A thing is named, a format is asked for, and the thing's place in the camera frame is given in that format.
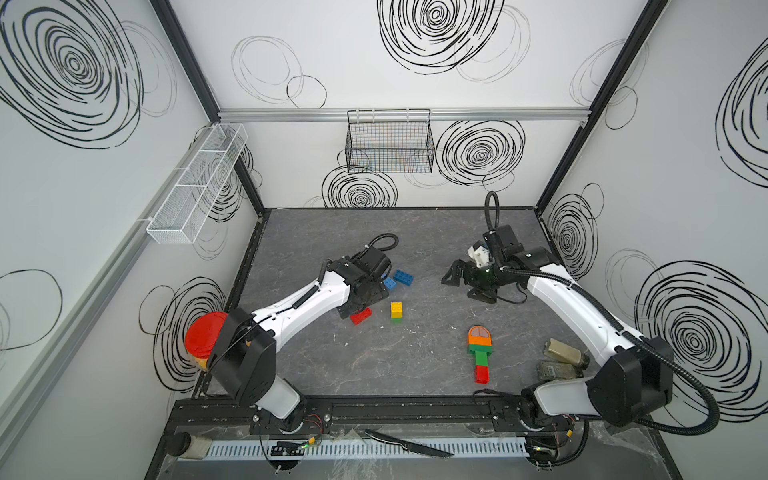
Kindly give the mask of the light blue lego brick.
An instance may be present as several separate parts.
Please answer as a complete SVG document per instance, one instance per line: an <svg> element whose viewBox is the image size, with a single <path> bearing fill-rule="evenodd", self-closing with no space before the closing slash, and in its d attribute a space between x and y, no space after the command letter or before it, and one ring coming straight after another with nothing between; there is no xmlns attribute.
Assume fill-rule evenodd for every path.
<svg viewBox="0 0 768 480"><path fill-rule="evenodd" d="M384 283L384 285L386 286L386 288L387 288L388 290L390 290L390 291L392 291L393 289L395 289L395 288L396 288L396 286L397 286L396 282L395 282L393 279L389 278L389 277L385 278L385 279L383 280L383 283Z"/></svg>

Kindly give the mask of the red long lego brick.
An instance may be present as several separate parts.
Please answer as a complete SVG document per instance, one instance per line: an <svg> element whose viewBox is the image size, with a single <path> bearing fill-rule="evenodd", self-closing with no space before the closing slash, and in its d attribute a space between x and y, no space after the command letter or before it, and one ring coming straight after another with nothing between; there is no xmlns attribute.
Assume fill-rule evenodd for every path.
<svg viewBox="0 0 768 480"><path fill-rule="evenodd" d="M365 320L367 320L368 318L370 318L371 316L372 316L371 309L370 308L366 308L364 310L361 310L361 311L359 311L357 313L352 314L350 316L350 320L352 321L352 323L355 326L357 326L357 325L360 325Z"/></svg>

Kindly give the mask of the yellow small lego brick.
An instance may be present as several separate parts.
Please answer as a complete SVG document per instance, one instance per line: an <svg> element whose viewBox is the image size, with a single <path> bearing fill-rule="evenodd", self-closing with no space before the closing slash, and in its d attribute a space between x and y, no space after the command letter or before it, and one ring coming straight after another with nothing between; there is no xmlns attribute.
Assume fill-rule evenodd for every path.
<svg viewBox="0 0 768 480"><path fill-rule="evenodd" d="M392 319L402 319L403 313L403 304L401 302L392 302L390 304L390 314Z"/></svg>

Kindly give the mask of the orange half-round lego piece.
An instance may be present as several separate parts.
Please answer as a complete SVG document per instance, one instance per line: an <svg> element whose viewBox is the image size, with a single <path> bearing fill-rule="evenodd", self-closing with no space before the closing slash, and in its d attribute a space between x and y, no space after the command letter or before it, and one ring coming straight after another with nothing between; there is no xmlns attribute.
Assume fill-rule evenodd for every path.
<svg viewBox="0 0 768 480"><path fill-rule="evenodd" d="M468 339L471 342L475 341L490 341L491 340L491 334L489 330L483 326L476 325L472 326L468 331Z"/></svg>

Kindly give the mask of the orange long lego brick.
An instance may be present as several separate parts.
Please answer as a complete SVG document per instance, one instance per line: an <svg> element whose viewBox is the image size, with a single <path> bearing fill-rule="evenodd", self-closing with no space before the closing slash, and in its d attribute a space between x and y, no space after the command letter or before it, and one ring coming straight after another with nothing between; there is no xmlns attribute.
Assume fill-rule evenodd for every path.
<svg viewBox="0 0 768 480"><path fill-rule="evenodd" d="M468 338L468 344L469 345L475 345L475 346L485 346L485 347L491 347L492 346L492 340L490 338L486 337L469 337Z"/></svg>

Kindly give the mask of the red small lego brick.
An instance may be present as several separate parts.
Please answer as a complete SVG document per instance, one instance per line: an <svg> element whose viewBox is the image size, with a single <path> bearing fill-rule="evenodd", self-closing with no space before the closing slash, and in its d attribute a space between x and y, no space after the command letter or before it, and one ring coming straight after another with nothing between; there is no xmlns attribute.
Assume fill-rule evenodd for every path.
<svg viewBox="0 0 768 480"><path fill-rule="evenodd" d="M490 381L489 368L484 365L476 365L474 369L475 383L487 385Z"/></svg>

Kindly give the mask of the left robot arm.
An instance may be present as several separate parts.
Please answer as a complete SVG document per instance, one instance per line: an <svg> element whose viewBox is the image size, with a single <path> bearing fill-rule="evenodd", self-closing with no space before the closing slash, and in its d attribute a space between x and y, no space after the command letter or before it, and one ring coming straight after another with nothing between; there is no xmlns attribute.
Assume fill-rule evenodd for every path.
<svg viewBox="0 0 768 480"><path fill-rule="evenodd" d="M326 260L316 279L266 307L227 314L207 371L240 407L256 406L295 431L306 413L305 397L277 375L277 354L302 329L335 310L342 318L386 299L391 271L386 252L399 244L394 233L374 237L353 256Z"/></svg>

